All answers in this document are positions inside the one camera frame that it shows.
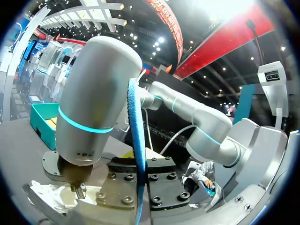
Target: cable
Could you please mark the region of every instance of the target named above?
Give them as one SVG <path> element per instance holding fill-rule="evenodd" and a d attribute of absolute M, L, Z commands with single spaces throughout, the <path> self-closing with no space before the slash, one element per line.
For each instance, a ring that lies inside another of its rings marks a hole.
<path fill-rule="evenodd" d="M 169 147 L 169 145 L 172 143 L 172 141 L 174 141 L 175 138 L 176 138 L 178 135 L 180 135 L 183 131 L 185 131 L 185 130 L 187 130 L 187 129 L 190 129 L 190 128 L 195 128 L 195 127 L 197 127 L 197 126 L 196 126 L 196 125 L 189 125 L 189 126 L 183 128 L 183 129 L 181 129 L 180 131 L 178 131 L 178 132 L 177 132 L 177 133 L 169 140 L 168 144 L 163 148 L 163 150 L 162 150 L 159 154 L 162 155 L 162 154 L 166 151 L 166 149 Z"/>
<path fill-rule="evenodd" d="M 141 77 L 146 73 L 146 69 L 144 69 L 141 74 L 137 77 L 136 79 L 136 85 L 139 86 L 139 81 L 141 79 Z"/>
<path fill-rule="evenodd" d="M 152 146 L 152 141 L 151 141 L 151 136 L 150 136 L 150 129 L 149 129 L 149 122 L 148 122 L 148 112 L 147 109 L 144 109 L 146 113 L 146 123 L 147 123 L 147 131 L 148 131 L 148 138 L 149 138 L 149 144 L 150 144 L 150 149 L 153 151 L 153 146 Z"/>

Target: black ceiling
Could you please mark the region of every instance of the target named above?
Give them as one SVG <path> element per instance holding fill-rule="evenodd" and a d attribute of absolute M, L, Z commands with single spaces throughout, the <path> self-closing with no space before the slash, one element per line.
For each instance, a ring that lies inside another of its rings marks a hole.
<path fill-rule="evenodd" d="M 177 64 L 177 48 L 169 29 L 145 1 L 106 0 L 106 2 L 124 4 L 122 11 L 110 10 L 112 17 L 127 20 L 126 26 L 117 25 L 118 33 L 110 32 L 104 23 L 101 24 L 103 26 L 101 31 L 95 28 L 92 29 L 92 27 L 87 30 L 82 26 L 80 28 L 67 27 L 67 29 L 62 27 L 60 29 L 47 30 L 46 32 L 53 36 L 60 33 L 61 37 L 84 41 L 98 34 L 113 38 L 118 38 L 119 36 L 121 41 L 133 48 L 134 45 L 137 45 L 134 49 L 145 62 L 151 63 L 156 67 L 159 67 L 160 64 L 165 66 L 171 64 L 174 66 Z M 182 31 L 184 53 L 181 61 L 183 61 L 209 34 L 220 26 L 222 21 L 212 21 L 210 16 L 201 9 L 198 0 L 170 0 L 166 2 L 174 12 Z M 31 13 L 35 14 L 39 10 L 38 6 L 43 7 L 45 4 L 51 9 L 50 14 L 53 14 L 66 8 L 79 6 L 80 1 L 48 0 L 45 3 L 45 0 L 38 0 L 33 1 L 29 9 L 31 9 Z M 130 38 L 131 33 L 137 35 L 138 39 L 133 41 Z M 153 56 L 152 53 L 155 51 L 153 45 L 158 41 L 159 37 L 163 37 L 165 42 L 159 46 L 161 51 L 156 51 L 156 56 Z M 282 38 L 281 34 L 277 31 L 272 31 L 259 37 L 259 42 L 264 55 L 264 63 L 280 60 L 285 65 L 285 59 L 291 54 L 291 51 L 288 47 L 284 51 L 281 51 L 282 46 L 288 46 L 288 41 Z M 220 103 L 237 103 L 240 86 L 258 83 L 257 70 L 259 65 L 258 50 L 255 42 L 251 41 L 195 72 L 190 77 L 184 79 L 183 82 L 188 83 L 207 98 L 214 99 Z"/>

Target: teal box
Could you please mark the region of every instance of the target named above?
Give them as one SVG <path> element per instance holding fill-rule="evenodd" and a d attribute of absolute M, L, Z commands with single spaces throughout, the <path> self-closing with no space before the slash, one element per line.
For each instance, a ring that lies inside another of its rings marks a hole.
<path fill-rule="evenodd" d="M 55 131 L 45 121 L 57 117 L 59 103 L 32 104 L 30 114 L 30 124 L 37 135 L 51 149 L 55 150 Z"/>

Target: red banner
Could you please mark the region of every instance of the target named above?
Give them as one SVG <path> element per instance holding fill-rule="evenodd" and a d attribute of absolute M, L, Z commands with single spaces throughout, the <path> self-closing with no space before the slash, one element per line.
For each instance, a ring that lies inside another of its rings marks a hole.
<path fill-rule="evenodd" d="M 178 52 L 177 64 L 179 64 L 183 53 L 183 38 L 180 26 L 173 11 L 164 0 L 146 0 L 146 2 L 153 7 L 156 14 L 169 27 L 173 34 Z"/>
<path fill-rule="evenodd" d="M 273 24 L 258 5 L 253 5 L 246 13 L 238 15 L 228 23 L 223 24 L 214 34 L 208 37 L 198 48 L 183 61 L 175 74 L 184 79 L 202 69 L 213 61 L 241 47 L 254 39 L 246 22 L 255 24 L 258 36 L 274 30 Z"/>

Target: worker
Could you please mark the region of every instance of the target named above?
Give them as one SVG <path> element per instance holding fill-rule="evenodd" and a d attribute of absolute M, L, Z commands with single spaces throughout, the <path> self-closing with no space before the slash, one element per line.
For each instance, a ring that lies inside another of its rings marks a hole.
<path fill-rule="evenodd" d="M 192 195 L 198 190 L 201 182 L 209 189 L 213 188 L 214 180 L 214 162 L 204 162 L 198 169 L 188 176 L 184 183 L 184 189 Z"/>

